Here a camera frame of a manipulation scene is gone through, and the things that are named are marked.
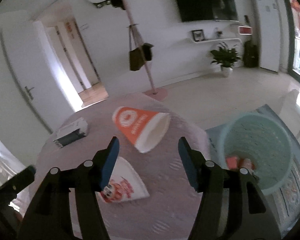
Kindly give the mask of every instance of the white flower pot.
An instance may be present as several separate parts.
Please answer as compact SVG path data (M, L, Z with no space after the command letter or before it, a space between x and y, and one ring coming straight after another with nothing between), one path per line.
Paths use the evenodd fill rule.
M221 71L224 77L228 77L231 75L233 69L230 67L223 67Z

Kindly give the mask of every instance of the television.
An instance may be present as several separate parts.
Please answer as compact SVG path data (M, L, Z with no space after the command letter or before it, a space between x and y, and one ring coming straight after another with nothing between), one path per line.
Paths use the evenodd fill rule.
M234 0L176 0L182 22L238 21Z

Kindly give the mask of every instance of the round table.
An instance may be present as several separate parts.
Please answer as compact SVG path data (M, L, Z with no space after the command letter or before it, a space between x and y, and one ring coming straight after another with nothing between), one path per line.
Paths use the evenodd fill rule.
M112 123L112 113L119 106L169 112L169 129L161 142L150 152L138 152ZM30 197L52 167L61 170L76 168L92 159L98 150L105 149L111 138L120 141L119 156L126 159L145 184L149 197L122 203L104 203L98 200L100 211L110 236L125 239L180 239L188 238L193 226L202 194L190 186L179 153L178 140L185 136L192 149L210 159L206 132L171 112L160 102L140 93L110 98L83 109L63 125L83 117L89 126L88 136L63 148L47 140L39 154ZM74 234L80 237L75 212L74 191L70 193L70 211Z

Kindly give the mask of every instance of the coat rack pole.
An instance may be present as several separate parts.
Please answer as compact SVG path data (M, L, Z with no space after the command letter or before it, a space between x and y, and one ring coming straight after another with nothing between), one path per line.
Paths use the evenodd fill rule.
M124 8L125 8L125 10L126 10L126 12L127 12L127 15L128 15L128 19L129 19L130 25L135 25L135 23L134 23L134 21L133 21L132 14L131 14L131 11L130 11L130 7L129 7L127 1L126 1L126 0L122 0L122 3L123 3L123 6L124 6ZM135 31L135 30L137 31L137 35L136 35L136 36L137 36L137 39L136 39L137 46L138 46L138 47L141 47L141 46L143 45L143 43L144 43L144 42L143 42L143 39L142 39L140 33L138 32L136 26L133 27L132 31ZM151 72L150 72L150 70L149 70L149 66L148 66L148 62L147 62L147 61L145 61L145 69L146 69L146 72L147 72L147 75L148 75L148 78L149 78L149 81L150 81L152 93L155 95L155 94L157 94L157 90L156 90L156 88L155 88L155 86L154 86L153 79L152 79L152 75L151 75Z

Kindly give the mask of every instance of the light green bucket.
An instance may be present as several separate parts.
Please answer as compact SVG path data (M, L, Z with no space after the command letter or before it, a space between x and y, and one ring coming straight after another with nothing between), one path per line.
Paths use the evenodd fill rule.
M246 113L229 122L221 131L217 151L223 169L227 169L227 156L251 159L264 195L278 190L291 171L289 135L276 121L262 114Z

